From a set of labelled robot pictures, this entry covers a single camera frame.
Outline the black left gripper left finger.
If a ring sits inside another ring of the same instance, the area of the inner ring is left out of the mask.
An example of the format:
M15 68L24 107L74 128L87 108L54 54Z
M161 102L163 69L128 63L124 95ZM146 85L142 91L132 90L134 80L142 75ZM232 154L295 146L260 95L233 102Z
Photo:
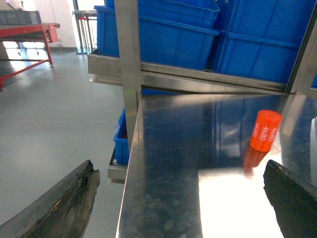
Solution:
M2 238L82 238L93 210L100 172L84 161L0 226Z

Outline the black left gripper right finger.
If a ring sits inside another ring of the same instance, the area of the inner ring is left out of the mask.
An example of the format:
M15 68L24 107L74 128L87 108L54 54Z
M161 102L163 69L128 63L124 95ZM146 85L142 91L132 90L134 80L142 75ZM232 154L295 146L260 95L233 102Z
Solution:
M276 161L264 171L264 190L285 238L317 236L317 188Z

